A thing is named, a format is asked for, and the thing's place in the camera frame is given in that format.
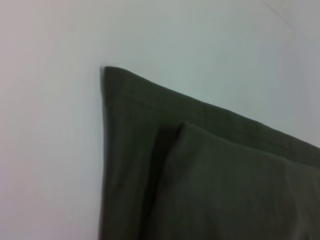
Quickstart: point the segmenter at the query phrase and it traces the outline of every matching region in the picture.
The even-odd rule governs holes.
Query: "olive green cloth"
[[[165,160],[148,240],[320,235],[320,171],[185,123]]]
[[[106,67],[101,88],[107,132],[102,240],[138,240],[148,232],[163,165],[184,121],[233,143],[320,167],[317,147],[124,69]]]

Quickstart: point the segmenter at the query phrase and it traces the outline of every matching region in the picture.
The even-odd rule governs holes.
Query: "dark green fabric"
[[[148,232],[164,162],[184,121],[233,143],[320,167],[318,148],[124,69],[105,68],[102,93],[107,117],[103,240],[137,240]]]
[[[165,160],[148,240],[317,239],[320,172],[189,123]]]

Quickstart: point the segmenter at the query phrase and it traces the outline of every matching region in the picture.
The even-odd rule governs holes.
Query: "white wall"
[[[1,0],[0,239],[94,240],[100,66],[320,147],[318,0]]]

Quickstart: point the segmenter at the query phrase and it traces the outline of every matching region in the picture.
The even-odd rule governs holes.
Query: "white background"
[[[318,0],[0,0],[0,239],[98,239],[101,66],[320,147]]]

